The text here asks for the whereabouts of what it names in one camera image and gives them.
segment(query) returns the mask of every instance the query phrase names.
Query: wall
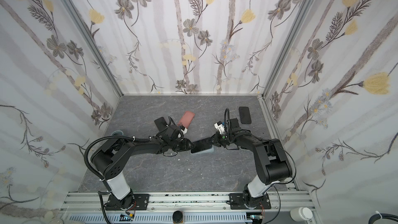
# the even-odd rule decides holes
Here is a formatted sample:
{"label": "wall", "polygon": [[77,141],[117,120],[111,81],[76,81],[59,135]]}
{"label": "wall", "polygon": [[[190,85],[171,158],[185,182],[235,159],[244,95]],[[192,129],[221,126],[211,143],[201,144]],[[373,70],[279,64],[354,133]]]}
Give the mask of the wall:
{"label": "wall", "polygon": [[397,214],[396,0],[315,0],[267,95],[323,223]]}
{"label": "wall", "polygon": [[260,93],[302,0],[72,0],[122,91]]}
{"label": "wall", "polygon": [[60,0],[0,4],[0,219],[48,223],[118,97]]}

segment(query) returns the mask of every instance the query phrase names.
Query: robotic arm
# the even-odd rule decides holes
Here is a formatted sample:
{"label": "robotic arm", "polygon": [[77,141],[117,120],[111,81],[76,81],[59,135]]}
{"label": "robotic arm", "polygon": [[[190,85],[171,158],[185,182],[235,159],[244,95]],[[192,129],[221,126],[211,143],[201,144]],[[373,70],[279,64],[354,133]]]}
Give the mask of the robotic arm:
{"label": "robotic arm", "polygon": [[[291,177],[292,168],[278,139],[264,140],[255,137],[249,130],[241,129],[237,119],[229,119],[229,110],[226,109],[227,111],[228,122],[226,120],[224,122],[228,128],[225,129],[225,133],[217,131],[208,142],[218,147],[236,144],[238,147],[253,152],[257,176],[245,186],[243,197],[245,206],[254,209],[273,184]],[[94,169],[88,161],[88,153],[95,144],[103,140],[107,141],[93,153],[90,159],[96,167]],[[193,147],[194,144],[183,137],[181,128],[169,122],[164,130],[148,139],[126,136],[100,138],[87,147],[84,161],[88,169],[103,181],[107,193],[112,194],[110,199],[112,198],[118,208],[126,210],[135,203],[134,194],[123,175],[123,168],[131,156],[144,153],[161,154],[169,149],[183,152]]]}

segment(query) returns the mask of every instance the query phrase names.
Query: pink phone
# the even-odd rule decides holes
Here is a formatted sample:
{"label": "pink phone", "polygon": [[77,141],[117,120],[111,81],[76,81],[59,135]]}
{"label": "pink phone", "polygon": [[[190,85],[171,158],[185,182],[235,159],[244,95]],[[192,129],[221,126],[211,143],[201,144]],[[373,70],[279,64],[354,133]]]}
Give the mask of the pink phone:
{"label": "pink phone", "polygon": [[184,115],[182,115],[182,118],[179,120],[177,126],[183,126],[185,128],[188,128],[189,124],[193,119],[193,116],[195,116],[195,113],[190,111],[185,111]]}

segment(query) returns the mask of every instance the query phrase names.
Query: black round knob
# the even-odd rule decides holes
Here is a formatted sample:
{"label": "black round knob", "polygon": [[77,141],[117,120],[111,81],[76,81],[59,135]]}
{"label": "black round knob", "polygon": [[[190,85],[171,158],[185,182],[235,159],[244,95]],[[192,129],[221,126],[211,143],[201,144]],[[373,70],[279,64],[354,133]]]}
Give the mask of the black round knob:
{"label": "black round knob", "polygon": [[183,215],[181,211],[176,211],[173,213],[173,222],[182,223]]}

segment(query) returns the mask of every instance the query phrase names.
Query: white bottle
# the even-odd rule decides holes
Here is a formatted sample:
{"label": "white bottle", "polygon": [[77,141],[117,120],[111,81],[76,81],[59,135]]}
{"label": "white bottle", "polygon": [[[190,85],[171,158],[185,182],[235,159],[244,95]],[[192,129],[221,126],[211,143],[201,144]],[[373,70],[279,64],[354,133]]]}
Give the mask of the white bottle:
{"label": "white bottle", "polygon": [[294,221],[305,221],[312,218],[312,211],[306,207],[299,207],[290,211],[290,216]]}

